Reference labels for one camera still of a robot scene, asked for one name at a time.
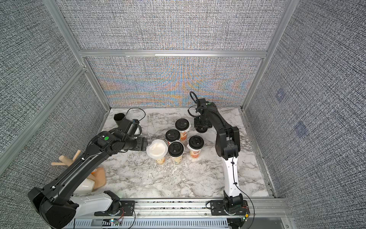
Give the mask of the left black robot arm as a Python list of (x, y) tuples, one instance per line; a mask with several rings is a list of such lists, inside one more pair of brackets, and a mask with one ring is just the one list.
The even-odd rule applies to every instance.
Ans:
[(43, 188), (34, 187), (28, 198), (36, 212), (53, 229), (62, 229), (81, 212), (103, 212), (111, 209), (112, 194), (92, 197), (89, 203), (72, 198), (75, 190), (97, 167), (121, 151), (145, 151), (147, 138), (141, 137), (137, 119), (123, 118), (118, 126), (93, 137), (82, 153), (64, 172)]

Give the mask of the black cylindrical cup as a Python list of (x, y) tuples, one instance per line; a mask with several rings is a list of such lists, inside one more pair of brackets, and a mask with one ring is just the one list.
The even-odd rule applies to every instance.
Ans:
[(122, 123), (122, 121), (125, 119), (125, 114), (117, 113), (113, 116), (113, 119), (114, 119), (115, 123), (119, 126)]

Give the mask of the paper cup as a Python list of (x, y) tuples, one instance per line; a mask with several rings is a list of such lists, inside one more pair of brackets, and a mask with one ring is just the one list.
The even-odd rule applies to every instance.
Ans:
[(180, 133), (180, 141), (185, 142), (187, 140), (188, 130), (179, 131), (179, 133)]
[(173, 163), (174, 163), (175, 165), (179, 165), (179, 164), (181, 164), (182, 160), (183, 160), (183, 156), (173, 157)]
[(166, 161), (166, 158), (165, 157), (162, 157), (160, 159), (156, 159), (155, 162), (158, 164), (158, 165), (163, 165)]
[(200, 149), (191, 149), (190, 156), (192, 158), (198, 158), (200, 156), (201, 150)]

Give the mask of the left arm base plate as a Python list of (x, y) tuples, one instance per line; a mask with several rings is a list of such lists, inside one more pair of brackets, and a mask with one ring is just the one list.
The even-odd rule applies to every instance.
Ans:
[(119, 217), (119, 216), (133, 216), (135, 207), (134, 200), (123, 200), (113, 203), (106, 211), (95, 212), (94, 216), (111, 216), (111, 217)]

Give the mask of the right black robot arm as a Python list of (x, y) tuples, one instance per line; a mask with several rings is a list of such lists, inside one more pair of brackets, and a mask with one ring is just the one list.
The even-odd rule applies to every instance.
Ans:
[(238, 184), (237, 161), (241, 150), (240, 131), (230, 125), (219, 113), (215, 103), (204, 98), (195, 100), (194, 127), (197, 132), (205, 133), (208, 129), (216, 131), (215, 150), (221, 158), (224, 168), (224, 209), (228, 214), (247, 208), (243, 193)]

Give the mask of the black lid front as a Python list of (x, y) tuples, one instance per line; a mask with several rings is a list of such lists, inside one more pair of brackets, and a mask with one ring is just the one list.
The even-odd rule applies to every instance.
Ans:
[(181, 138), (181, 134), (176, 129), (170, 129), (165, 134), (165, 139), (169, 143), (174, 142), (174, 141), (177, 141), (177, 140), (180, 140), (180, 138)]
[(186, 131), (188, 130), (190, 127), (190, 123), (187, 119), (185, 118), (180, 118), (175, 122), (175, 128), (178, 131)]

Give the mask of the black lid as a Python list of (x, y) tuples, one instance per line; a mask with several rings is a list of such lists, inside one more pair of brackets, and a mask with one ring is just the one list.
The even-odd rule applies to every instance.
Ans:
[(190, 123), (187, 119), (185, 118), (180, 118), (175, 122), (175, 128), (178, 131), (186, 131), (188, 130), (190, 127)]
[(180, 157), (184, 153), (184, 150), (184, 145), (179, 141), (172, 142), (168, 147), (168, 153), (172, 157)]
[(165, 134), (165, 139), (169, 143), (174, 142), (174, 141), (177, 141), (177, 140), (180, 140), (180, 138), (181, 138), (181, 134), (176, 129), (170, 129)]
[(199, 135), (194, 135), (189, 138), (188, 145), (192, 150), (200, 150), (203, 148), (205, 142)]
[(196, 128), (196, 131), (197, 131), (198, 133), (205, 133), (205, 132), (207, 132), (207, 131), (208, 131), (208, 129), (207, 129), (207, 128), (205, 128), (205, 127), (197, 127), (197, 128)]

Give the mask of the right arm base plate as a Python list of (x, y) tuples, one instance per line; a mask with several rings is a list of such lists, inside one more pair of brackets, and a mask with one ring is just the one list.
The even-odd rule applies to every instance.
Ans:
[(250, 214), (247, 201), (244, 201), (242, 205), (230, 207), (222, 200), (210, 200), (207, 206), (213, 216), (245, 216)]

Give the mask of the wooden peg rack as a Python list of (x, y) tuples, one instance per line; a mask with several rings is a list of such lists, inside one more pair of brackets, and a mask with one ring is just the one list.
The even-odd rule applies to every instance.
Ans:
[[(81, 150), (77, 150), (73, 159), (64, 155), (59, 156), (60, 162), (51, 162), (52, 166), (71, 166), (81, 154)], [(106, 185), (106, 173), (103, 167), (95, 169), (76, 189), (74, 194), (87, 194), (98, 190)]]

